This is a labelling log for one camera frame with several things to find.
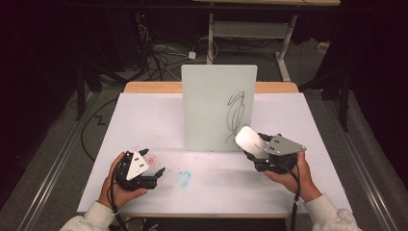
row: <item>ink scribble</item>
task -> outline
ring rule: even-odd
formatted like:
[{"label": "ink scribble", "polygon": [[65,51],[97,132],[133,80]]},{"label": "ink scribble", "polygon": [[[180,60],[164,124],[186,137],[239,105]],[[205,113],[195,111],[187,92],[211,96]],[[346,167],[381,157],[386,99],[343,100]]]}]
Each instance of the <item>ink scribble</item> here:
[{"label": "ink scribble", "polygon": [[230,108],[227,115],[227,127],[231,131],[231,135],[225,140],[225,142],[228,142],[231,137],[235,136],[240,128],[243,112],[245,111],[245,105],[243,104],[244,98],[245,92],[241,91],[236,96],[231,95],[228,101],[228,106]]}]

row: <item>blue mark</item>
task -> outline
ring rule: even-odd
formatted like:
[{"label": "blue mark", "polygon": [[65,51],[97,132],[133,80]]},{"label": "blue mark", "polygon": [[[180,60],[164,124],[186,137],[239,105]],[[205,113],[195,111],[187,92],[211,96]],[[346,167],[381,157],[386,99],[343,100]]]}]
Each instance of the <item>blue mark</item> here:
[{"label": "blue mark", "polygon": [[187,171],[178,173],[176,182],[180,187],[186,187],[191,180],[191,174]]}]

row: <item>gray carpet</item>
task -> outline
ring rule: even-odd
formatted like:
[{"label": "gray carpet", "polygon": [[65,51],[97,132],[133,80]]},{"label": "gray carpet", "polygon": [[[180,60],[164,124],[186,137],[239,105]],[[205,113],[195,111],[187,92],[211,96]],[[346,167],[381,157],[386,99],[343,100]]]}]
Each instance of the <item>gray carpet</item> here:
[{"label": "gray carpet", "polygon": [[[233,44],[223,44],[220,47],[227,45],[233,46]],[[314,78],[323,59],[323,55],[316,52],[317,45],[315,40],[290,45],[285,60],[290,76],[297,85]],[[184,54],[189,51],[177,44],[171,46]],[[240,53],[237,52],[237,49],[220,49],[216,63],[256,64],[259,67],[259,81],[281,81],[273,58],[273,52],[278,51],[279,47],[280,43],[273,41],[266,47],[248,47],[247,50],[242,50]],[[182,60],[174,56],[168,56],[168,58],[173,62]],[[177,78],[180,78],[180,68],[171,72],[172,74],[167,72],[164,79],[177,81]],[[125,77],[131,76],[133,71],[129,70],[119,74]],[[148,76],[144,75],[140,80],[147,78]],[[102,77],[102,80],[103,90],[100,93],[89,95],[88,113],[85,116],[92,115],[105,103],[115,99],[123,90],[123,86],[113,83],[107,77]],[[305,95],[359,226],[363,230],[374,231],[404,230],[408,224],[406,221],[408,192],[382,153],[364,116],[360,113],[358,102],[353,94],[350,95],[347,118],[348,133],[343,132],[336,119],[338,109],[336,100],[321,100],[319,90],[308,90]],[[82,190],[87,184],[93,162],[81,145],[81,128],[85,124],[84,121],[82,123],[75,121],[76,103],[76,96],[72,95],[64,111],[48,129],[47,136],[36,156],[0,212],[0,230],[17,230],[23,220],[25,223],[21,226],[21,230],[24,230],[25,227],[28,227],[27,230],[59,230],[70,218],[77,216],[76,209]],[[97,114],[102,116],[101,120],[93,117],[84,130],[84,144],[93,158],[98,153],[114,109],[115,103],[108,104]],[[75,131],[77,131],[75,140],[69,148],[63,150],[66,159],[59,159],[62,147],[66,146],[64,145],[66,138],[73,137]],[[356,165],[356,158],[362,159],[364,164]],[[54,165],[56,160],[59,160],[57,164],[61,164],[62,167],[61,171],[57,172],[58,178],[53,179],[55,184],[48,185],[50,194],[46,195],[42,200],[43,203],[37,206],[38,210],[34,213],[37,216],[31,214],[25,218],[33,201],[38,201],[36,195],[42,182],[44,179],[50,179],[48,175],[50,169],[56,168]],[[385,209],[382,205],[375,205],[378,198],[385,205]],[[296,227],[297,230],[311,230],[312,223],[308,217],[299,217]]]}]

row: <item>table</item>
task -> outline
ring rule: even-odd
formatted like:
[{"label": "table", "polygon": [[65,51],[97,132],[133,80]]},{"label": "table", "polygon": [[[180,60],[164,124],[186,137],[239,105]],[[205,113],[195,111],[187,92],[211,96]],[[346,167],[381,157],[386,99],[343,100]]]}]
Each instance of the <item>table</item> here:
[{"label": "table", "polygon": [[[199,2],[214,3],[244,3],[261,5],[293,5],[293,6],[339,6],[340,0],[195,0]],[[207,64],[214,63],[213,39],[214,37],[240,37],[260,39],[283,39],[280,52],[275,53],[275,58],[283,81],[291,81],[285,64],[285,54],[291,41],[294,24],[297,15],[292,15],[289,23],[265,23],[265,22],[234,22],[215,21],[214,14],[210,13],[208,33]]]},{"label": "table", "polygon": [[[78,207],[84,213],[100,192],[112,160],[123,150],[149,148],[150,169],[166,167],[158,186],[121,214],[139,218],[288,218],[293,194],[271,182],[241,152],[184,150],[181,83],[130,83],[114,115]],[[308,147],[315,183],[334,204],[351,210],[302,93],[293,83],[257,83],[251,127],[282,133]],[[303,205],[298,212],[306,214]]]}]

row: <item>human hand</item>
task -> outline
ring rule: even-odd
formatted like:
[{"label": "human hand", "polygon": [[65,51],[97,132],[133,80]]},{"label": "human hand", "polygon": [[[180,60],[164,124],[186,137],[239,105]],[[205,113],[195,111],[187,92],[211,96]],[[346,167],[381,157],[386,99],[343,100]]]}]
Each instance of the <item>human hand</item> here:
[{"label": "human hand", "polygon": [[[97,200],[97,202],[105,205],[108,208],[112,208],[112,205],[109,202],[110,200],[108,199],[108,196],[110,196],[108,192],[109,192],[109,187],[111,186],[111,179],[113,177],[114,168],[116,164],[119,163],[119,161],[124,157],[124,155],[125,155],[124,152],[120,153],[120,155],[117,156],[114,162],[112,163],[111,169],[109,170],[109,175],[108,177],[105,178],[105,181],[103,182],[101,194],[99,195],[99,199]],[[137,189],[133,192],[129,192],[129,191],[123,190],[118,184],[114,184],[114,200],[115,200],[115,205],[117,209],[120,209],[121,207],[123,207],[123,205],[125,205],[130,200],[138,198],[146,193],[147,193],[147,189],[144,189],[144,188]]]},{"label": "human hand", "polygon": [[[300,174],[297,172],[297,167],[293,168],[293,173],[299,176],[300,197],[307,202],[321,196],[321,192],[315,186],[315,183],[313,183],[310,168],[305,159],[305,152],[297,153],[297,166]],[[270,180],[284,185],[290,192],[296,193],[297,183],[289,173],[278,174],[276,172],[266,170],[265,175],[269,177]]]}]

